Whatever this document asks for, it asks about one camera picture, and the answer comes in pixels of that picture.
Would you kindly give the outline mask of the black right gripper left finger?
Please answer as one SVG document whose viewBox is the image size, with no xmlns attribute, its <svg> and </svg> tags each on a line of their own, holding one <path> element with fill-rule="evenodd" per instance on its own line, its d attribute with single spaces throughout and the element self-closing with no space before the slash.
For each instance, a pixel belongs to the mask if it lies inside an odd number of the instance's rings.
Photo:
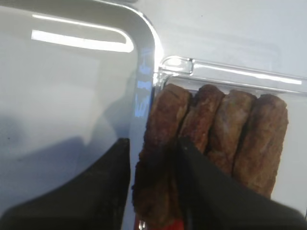
<svg viewBox="0 0 307 230">
<path fill-rule="evenodd" d="M 119 230 L 130 184 L 130 141 L 118 139 L 81 174 L 7 210 L 2 230 Z"/>
</svg>

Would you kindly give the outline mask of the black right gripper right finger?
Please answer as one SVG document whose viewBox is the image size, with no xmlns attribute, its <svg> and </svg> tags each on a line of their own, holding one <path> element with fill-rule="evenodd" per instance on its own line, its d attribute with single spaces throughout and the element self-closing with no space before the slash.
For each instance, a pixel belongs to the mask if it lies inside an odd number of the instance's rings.
<svg viewBox="0 0 307 230">
<path fill-rule="evenodd" d="M 305 230 L 297 210 L 238 184 L 188 138 L 177 142 L 177 189 L 186 230 Z"/>
</svg>

